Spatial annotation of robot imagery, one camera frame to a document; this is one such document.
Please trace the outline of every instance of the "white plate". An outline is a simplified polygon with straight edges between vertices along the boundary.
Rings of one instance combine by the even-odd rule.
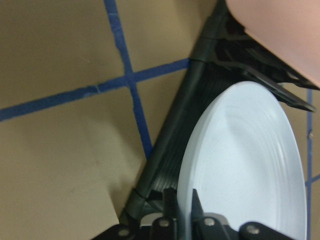
[[[190,238],[192,190],[206,213],[230,226],[249,221],[297,240],[307,232],[303,170],[295,136],[276,98],[240,82],[216,98],[196,124],[178,181],[179,234]]]

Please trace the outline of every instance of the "screw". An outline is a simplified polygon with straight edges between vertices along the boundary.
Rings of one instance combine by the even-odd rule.
[[[215,220],[211,217],[207,217],[204,219],[204,224],[207,226],[213,226],[215,225]]]
[[[166,228],[169,226],[169,221],[167,219],[162,218],[159,220],[159,225],[160,227]]]
[[[120,228],[119,231],[118,231],[118,235],[119,235],[120,237],[126,237],[126,236],[129,235],[129,233],[130,233],[130,230],[129,230],[129,228],[127,228],[127,227],[122,227],[122,228]]]
[[[248,225],[248,226],[246,227],[246,230],[247,230],[248,233],[250,233],[250,234],[258,234],[258,233],[260,233],[259,228],[256,228],[256,226],[254,226],[254,225]]]

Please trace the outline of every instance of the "beige tile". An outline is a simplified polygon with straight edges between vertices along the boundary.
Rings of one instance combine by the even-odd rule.
[[[320,181],[312,184],[311,239],[320,239]]]
[[[128,89],[0,122],[0,239],[94,237],[118,219],[144,153]]]
[[[137,85],[152,144],[157,139],[185,73],[185,70],[180,70]]]
[[[0,108],[123,75],[102,0],[0,1]]]
[[[313,156],[312,156],[312,175],[320,174],[320,91],[313,91],[313,105],[317,108],[313,114]]]
[[[134,71],[189,57],[216,0],[117,0]]]
[[[305,88],[300,88],[294,84],[286,83],[284,87],[297,95],[303,100],[307,100],[307,90]],[[308,179],[308,156],[307,156],[307,112],[297,108],[287,106],[281,103],[293,130],[297,146],[299,148],[300,157],[302,161],[304,179]]]

